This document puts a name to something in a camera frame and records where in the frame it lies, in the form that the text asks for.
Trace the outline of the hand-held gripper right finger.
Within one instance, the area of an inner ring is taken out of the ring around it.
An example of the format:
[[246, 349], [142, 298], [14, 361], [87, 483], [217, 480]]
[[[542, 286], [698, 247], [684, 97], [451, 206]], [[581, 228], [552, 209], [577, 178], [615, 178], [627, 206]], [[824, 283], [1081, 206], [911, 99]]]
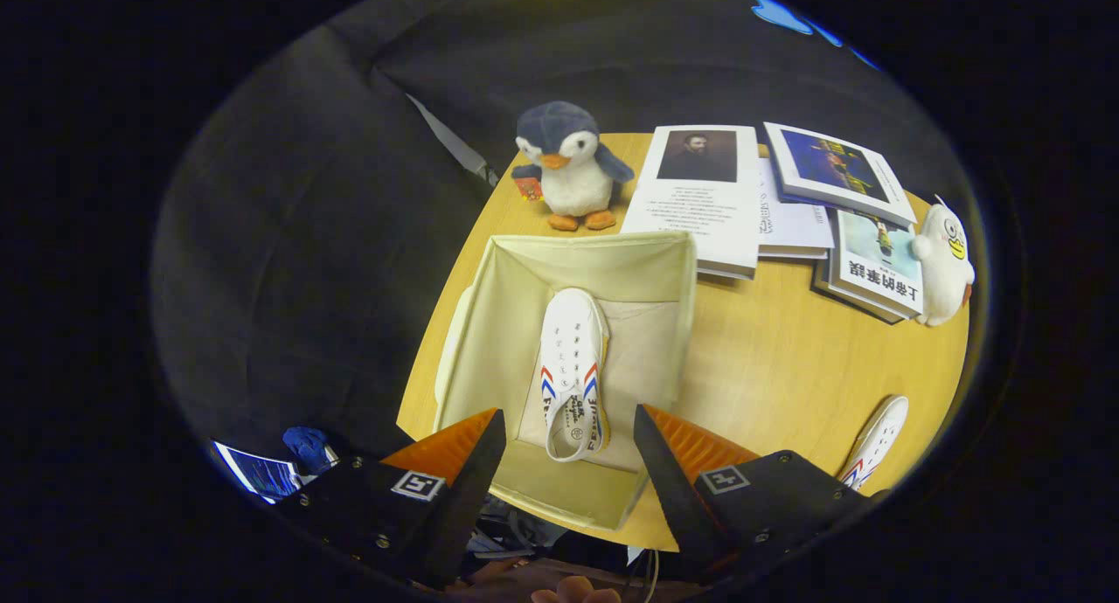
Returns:
[[634, 411], [643, 459], [688, 580], [758, 580], [880, 505], [791, 449], [759, 455], [649, 404]]

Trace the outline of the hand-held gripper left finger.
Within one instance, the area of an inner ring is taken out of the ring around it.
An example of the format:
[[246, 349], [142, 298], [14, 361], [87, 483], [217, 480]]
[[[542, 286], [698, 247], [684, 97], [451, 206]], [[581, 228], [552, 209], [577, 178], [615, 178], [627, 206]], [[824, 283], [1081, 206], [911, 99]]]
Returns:
[[455, 580], [507, 445], [491, 407], [383, 456], [346, 456], [293, 493], [293, 527], [384, 578]]

